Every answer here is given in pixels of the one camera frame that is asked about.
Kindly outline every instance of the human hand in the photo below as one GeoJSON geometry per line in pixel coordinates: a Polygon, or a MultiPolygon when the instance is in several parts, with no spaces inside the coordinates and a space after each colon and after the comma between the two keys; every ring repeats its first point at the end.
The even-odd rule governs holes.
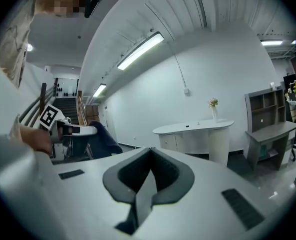
{"type": "MultiPolygon", "coordinates": [[[[58,135],[60,139],[63,137],[62,132],[62,127],[59,127],[58,135]]],[[[49,156],[52,155],[52,142],[48,131],[20,125],[20,133],[22,141],[32,147],[33,150],[44,152],[49,156]]],[[[69,128],[69,134],[72,134],[72,128],[69,128]]]]}

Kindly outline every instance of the stair railing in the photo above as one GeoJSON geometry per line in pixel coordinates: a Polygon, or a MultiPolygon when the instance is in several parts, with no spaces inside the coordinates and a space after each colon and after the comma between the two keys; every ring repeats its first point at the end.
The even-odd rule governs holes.
{"type": "Polygon", "coordinates": [[[46,90],[47,84],[45,82],[42,83],[40,96],[35,101],[33,101],[29,107],[27,107],[27,109],[19,116],[20,123],[29,114],[29,117],[24,122],[24,125],[33,127],[38,119],[38,116],[41,115],[42,111],[44,110],[45,105],[47,105],[50,99],[56,95],[57,81],[58,79],[56,78],[55,84],[48,90],[46,90]]]}
{"type": "Polygon", "coordinates": [[[86,109],[82,102],[82,91],[78,91],[77,96],[77,113],[78,113],[78,120],[81,126],[87,126],[87,119],[86,119],[86,109]]]}

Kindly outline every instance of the person's arm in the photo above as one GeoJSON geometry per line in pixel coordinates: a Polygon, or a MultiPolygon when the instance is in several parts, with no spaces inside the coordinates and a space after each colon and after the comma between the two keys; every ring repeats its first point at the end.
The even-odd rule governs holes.
{"type": "Polygon", "coordinates": [[[20,124],[20,134],[22,141],[32,147],[33,150],[42,151],[48,155],[52,154],[49,132],[20,124]]]}

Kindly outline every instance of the potted plant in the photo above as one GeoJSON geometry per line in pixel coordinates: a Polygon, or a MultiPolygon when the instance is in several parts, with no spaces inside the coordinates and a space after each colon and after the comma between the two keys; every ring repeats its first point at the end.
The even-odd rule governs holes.
{"type": "Polygon", "coordinates": [[[218,115],[218,111],[216,106],[219,104],[218,99],[216,98],[212,98],[211,100],[209,100],[209,107],[212,109],[212,118],[215,122],[218,121],[217,115],[218,115]]]}

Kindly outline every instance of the flower vase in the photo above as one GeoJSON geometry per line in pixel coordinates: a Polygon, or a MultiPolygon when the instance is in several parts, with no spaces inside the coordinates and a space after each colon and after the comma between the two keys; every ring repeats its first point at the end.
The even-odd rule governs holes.
{"type": "Polygon", "coordinates": [[[213,118],[213,121],[217,123],[218,122],[218,111],[217,111],[217,108],[215,106],[212,106],[211,109],[212,109],[212,118],[213,118]]]}

